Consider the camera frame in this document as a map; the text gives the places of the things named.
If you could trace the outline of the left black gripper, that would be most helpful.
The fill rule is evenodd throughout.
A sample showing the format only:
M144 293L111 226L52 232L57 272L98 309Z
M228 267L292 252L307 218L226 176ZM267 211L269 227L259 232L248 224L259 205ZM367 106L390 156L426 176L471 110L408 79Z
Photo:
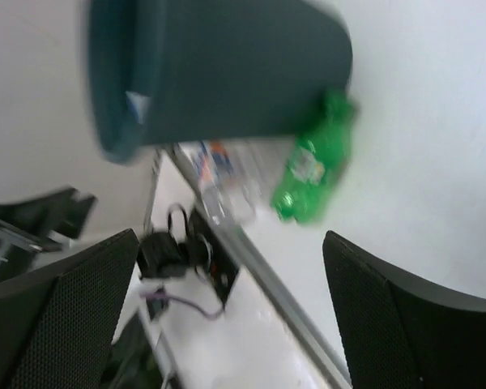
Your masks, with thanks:
M52 233L75 240L97 197L68 186L16 203L0 204L0 282L26 272L37 255L58 252Z

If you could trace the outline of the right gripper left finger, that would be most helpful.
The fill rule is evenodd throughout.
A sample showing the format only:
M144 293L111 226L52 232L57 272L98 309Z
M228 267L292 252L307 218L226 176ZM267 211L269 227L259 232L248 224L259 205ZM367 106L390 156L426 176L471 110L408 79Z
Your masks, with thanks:
M0 388L97 388L138 251L126 229L0 282Z

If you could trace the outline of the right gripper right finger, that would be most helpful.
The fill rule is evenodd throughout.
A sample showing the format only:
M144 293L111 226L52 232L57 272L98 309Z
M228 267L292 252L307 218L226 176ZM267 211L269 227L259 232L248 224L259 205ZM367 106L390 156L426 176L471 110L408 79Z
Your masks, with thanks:
M388 263L333 231L326 279L354 388L486 388L486 299Z

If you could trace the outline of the green plastic bottle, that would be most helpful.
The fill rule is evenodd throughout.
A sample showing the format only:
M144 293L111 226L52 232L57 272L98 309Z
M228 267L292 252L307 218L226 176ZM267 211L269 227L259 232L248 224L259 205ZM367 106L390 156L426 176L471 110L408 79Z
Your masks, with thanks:
M343 92L324 96L322 116L296 137L271 208L284 222L319 220L346 168L352 149L356 105Z

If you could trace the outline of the white blue label bottle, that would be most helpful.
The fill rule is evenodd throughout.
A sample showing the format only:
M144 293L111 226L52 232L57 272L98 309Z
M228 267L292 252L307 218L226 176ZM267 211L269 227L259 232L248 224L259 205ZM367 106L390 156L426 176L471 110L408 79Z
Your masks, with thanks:
M200 141L192 154L203 207L215 226L235 223L224 184L233 173L232 162L221 142Z

